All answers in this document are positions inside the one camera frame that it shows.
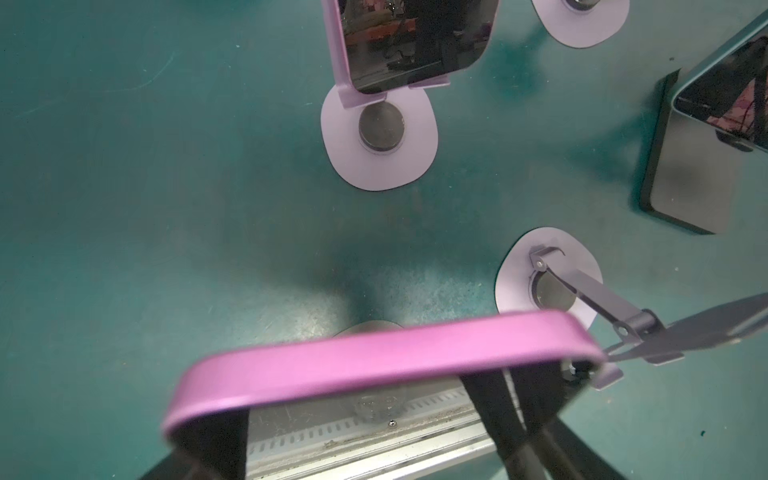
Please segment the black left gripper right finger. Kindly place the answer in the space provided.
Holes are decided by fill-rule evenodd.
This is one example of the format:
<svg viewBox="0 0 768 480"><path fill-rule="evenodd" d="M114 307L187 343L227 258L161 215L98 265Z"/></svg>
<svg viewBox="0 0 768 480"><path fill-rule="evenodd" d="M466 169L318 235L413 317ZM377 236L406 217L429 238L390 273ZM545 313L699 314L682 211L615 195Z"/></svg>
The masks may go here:
<svg viewBox="0 0 768 480"><path fill-rule="evenodd" d="M559 418L596 370L590 361L553 361L460 377L508 478L625 477Z"/></svg>

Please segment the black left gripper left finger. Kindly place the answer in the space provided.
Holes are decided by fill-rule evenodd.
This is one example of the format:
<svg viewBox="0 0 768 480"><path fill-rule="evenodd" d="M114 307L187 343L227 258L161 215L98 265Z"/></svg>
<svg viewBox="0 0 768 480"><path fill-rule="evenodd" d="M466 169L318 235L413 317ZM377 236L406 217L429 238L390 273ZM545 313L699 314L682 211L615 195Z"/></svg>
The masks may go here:
<svg viewBox="0 0 768 480"><path fill-rule="evenodd" d="M172 451L140 479L244 479L247 410L192 419L170 433Z"/></svg>

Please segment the phone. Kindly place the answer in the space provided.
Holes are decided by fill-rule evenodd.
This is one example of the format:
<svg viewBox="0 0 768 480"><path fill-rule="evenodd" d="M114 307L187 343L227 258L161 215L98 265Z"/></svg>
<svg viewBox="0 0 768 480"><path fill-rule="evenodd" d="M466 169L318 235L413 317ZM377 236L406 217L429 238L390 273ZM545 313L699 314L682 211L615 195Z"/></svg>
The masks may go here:
<svg viewBox="0 0 768 480"><path fill-rule="evenodd" d="M557 311L236 350L183 374L162 428L247 410L244 479L416 479L497 455L462 375L553 361L605 357Z"/></svg>
<svg viewBox="0 0 768 480"><path fill-rule="evenodd" d="M689 72L670 94L673 111L715 129L745 152L767 150L767 13Z"/></svg>
<svg viewBox="0 0 768 480"><path fill-rule="evenodd" d="M417 84L476 63L497 0L339 1L351 83L362 94Z"/></svg>

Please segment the grey phone stand right front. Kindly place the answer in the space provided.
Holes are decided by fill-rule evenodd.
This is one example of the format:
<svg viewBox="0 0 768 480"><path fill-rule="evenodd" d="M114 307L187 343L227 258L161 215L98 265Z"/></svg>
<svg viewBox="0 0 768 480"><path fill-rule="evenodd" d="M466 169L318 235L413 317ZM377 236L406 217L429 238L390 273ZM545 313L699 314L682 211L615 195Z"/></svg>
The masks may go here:
<svg viewBox="0 0 768 480"><path fill-rule="evenodd" d="M734 345L767 329L767 296L758 294L712 307L669 325L604 285L597 260L575 237L541 227L523 235L503 260L495 280L499 312L547 310L574 316L584 328L607 320L619 341L592 380L597 390L622 379L618 365L641 359L654 366L688 352Z"/></svg>

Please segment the grey phone stand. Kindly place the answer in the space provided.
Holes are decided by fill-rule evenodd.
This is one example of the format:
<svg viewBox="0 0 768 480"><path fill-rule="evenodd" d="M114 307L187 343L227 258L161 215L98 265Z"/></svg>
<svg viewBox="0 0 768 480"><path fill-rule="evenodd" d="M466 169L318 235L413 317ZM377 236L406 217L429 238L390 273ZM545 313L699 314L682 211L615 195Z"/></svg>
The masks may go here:
<svg viewBox="0 0 768 480"><path fill-rule="evenodd" d="M688 352L734 345L767 329L767 296L758 294L712 307L669 325L604 285L597 260L575 237L541 227L523 235L503 260L495 280L499 312L547 310L574 316L584 328L607 320L619 341L592 380L597 390L622 379L618 365L641 359L654 366Z"/></svg>
<svg viewBox="0 0 768 480"><path fill-rule="evenodd" d="M575 49L596 46L624 25L629 0L532 0L542 25L557 42Z"/></svg>
<svg viewBox="0 0 768 480"><path fill-rule="evenodd" d="M349 328L346 328L345 330L336 334L336 337L384 332L384 331L393 331L393 330L401 330L401 329L402 329L402 326L395 322L385 321L385 320L369 320L369 321L356 324Z"/></svg>
<svg viewBox="0 0 768 480"><path fill-rule="evenodd" d="M432 166L438 125L426 91L450 84L446 75L375 94L352 83L340 7L323 1L322 12L335 84L322 104L326 153L336 173L364 191L410 184Z"/></svg>

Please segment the grey phone stand left front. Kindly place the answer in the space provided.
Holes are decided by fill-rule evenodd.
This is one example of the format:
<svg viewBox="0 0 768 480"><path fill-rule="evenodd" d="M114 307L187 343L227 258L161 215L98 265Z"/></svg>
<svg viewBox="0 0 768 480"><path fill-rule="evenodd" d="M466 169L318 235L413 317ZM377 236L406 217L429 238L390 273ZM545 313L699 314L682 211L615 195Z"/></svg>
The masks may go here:
<svg viewBox="0 0 768 480"><path fill-rule="evenodd" d="M346 328L345 330L336 334L336 337L384 332L384 331L393 331L393 330L401 330L401 329L402 329L402 326L395 322L385 321L385 320L369 320L369 321L356 324L349 328Z"/></svg>

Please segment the black horizontal phone stand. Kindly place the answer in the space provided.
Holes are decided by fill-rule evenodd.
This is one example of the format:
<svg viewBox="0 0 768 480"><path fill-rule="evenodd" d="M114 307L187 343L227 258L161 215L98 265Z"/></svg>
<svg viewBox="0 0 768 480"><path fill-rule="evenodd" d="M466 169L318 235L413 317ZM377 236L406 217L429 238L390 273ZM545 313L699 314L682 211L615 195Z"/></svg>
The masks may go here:
<svg viewBox="0 0 768 480"><path fill-rule="evenodd" d="M723 234L753 149L672 108L680 72L659 82L661 104L639 193L642 211L692 232Z"/></svg>

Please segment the grey phone stand middle back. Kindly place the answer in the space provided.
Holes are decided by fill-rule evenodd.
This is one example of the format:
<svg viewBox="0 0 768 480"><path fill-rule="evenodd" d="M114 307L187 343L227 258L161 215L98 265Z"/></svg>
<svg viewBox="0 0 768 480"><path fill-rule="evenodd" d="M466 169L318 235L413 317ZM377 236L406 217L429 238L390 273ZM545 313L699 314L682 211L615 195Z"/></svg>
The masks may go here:
<svg viewBox="0 0 768 480"><path fill-rule="evenodd" d="M432 166L438 125L426 91L450 84L446 75L375 94L352 83L340 7L323 1L322 12L335 84L322 104L326 153L336 173L364 191L410 184Z"/></svg>

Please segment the phone on horizontal stand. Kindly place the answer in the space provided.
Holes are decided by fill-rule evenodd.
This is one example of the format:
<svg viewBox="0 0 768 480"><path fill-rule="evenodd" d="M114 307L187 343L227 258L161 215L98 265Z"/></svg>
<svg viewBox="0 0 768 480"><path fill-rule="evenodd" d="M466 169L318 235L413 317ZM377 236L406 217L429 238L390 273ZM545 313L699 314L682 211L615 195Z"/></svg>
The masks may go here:
<svg viewBox="0 0 768 480"><path fill-rule="evenodd" d="M767 150L767 13L689 72L670 94L673 111L715 129L745 152Z"/></svg>

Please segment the grey phone stand right back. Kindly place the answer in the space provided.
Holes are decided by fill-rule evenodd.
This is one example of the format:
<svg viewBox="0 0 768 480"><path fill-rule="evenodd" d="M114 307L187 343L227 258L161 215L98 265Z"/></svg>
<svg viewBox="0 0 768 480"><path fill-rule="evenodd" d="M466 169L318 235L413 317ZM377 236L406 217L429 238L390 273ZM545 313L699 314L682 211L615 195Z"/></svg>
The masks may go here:
<svg viewBox="0 0 768 480"><path fill-rule="evenodd" d="M557 42L575 49L596 46L624 25L629 0L532 0L542 25Z"/></svg>

